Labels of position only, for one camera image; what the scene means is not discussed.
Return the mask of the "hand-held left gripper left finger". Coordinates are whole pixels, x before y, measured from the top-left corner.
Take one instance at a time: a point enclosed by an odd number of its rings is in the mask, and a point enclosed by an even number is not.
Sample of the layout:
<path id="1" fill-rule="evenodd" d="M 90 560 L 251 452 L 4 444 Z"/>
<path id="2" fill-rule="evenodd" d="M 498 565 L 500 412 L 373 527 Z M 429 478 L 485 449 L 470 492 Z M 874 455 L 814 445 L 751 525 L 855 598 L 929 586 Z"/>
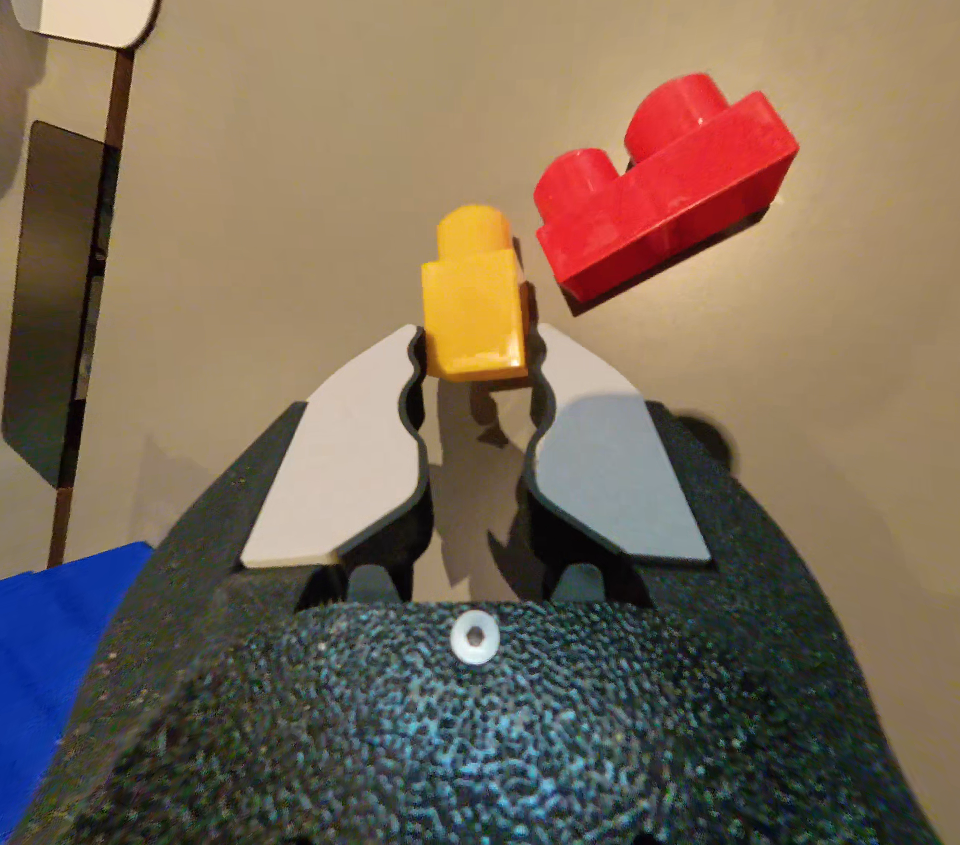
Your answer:
<path id="1" fill-rule="evenodd" d="M 407 324 L 309 396 L 240 556 L 249 571 L 382 569 L 402 601 L 434 528 L 426 332 Z"/>

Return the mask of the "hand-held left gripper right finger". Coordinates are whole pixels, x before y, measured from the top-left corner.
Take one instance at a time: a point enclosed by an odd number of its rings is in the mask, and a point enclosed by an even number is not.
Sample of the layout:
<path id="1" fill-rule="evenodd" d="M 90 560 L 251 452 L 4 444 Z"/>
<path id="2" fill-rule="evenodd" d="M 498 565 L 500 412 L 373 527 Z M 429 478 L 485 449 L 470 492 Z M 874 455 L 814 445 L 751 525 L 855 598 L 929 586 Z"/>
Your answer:
<path id="1" fill-rule="evenodd" d="M 710 571 L 712 551 L 637 387 L 547 323 L 531 335 L 531 382 L 523 486 L 546 597 L 649 601 L 644 568 Z"/>

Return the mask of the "yellow building block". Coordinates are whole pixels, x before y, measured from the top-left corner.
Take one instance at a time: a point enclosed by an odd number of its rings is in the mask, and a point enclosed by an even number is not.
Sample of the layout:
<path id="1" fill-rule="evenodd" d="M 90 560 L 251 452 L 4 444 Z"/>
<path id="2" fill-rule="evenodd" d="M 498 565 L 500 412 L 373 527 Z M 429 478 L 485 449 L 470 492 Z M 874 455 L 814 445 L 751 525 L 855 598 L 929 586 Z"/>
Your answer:
<path id="1" fill-rule="evenodd" d="M 421 266 L 427 372 L 450 383 L 527 376 L 528 321 L 511 225 L 467 204 L 437 227 L 437 257 Z"/>

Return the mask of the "red building block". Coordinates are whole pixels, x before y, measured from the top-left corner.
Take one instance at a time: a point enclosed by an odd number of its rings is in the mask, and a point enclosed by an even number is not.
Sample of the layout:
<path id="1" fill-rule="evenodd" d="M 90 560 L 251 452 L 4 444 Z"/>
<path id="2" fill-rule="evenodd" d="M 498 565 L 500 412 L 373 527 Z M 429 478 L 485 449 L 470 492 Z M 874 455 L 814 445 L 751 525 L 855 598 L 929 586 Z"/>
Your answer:
<path id="1" fill-rule="evenodd" d="M 731 102 L 706 73 L 650 92 L 624 147 L 624 171 L 602 149 L 581 148 L 551 162 L 534 189 L 541 250 L 581 305 L 754 223 L 800 150 L 763 91 Z"/>

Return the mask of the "blue plastic bin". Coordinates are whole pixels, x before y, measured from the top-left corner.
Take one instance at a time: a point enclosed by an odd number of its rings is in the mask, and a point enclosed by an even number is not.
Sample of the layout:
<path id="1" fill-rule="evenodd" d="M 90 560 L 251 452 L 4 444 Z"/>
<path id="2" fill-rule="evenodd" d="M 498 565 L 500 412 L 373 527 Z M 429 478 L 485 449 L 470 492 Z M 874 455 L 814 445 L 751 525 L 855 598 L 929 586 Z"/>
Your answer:
<path id="1" fill-rule="evenodd" d="M 2 843 L 26 814 L 102 637 L 153 553 L 134 542 L 2 580 Z"/>

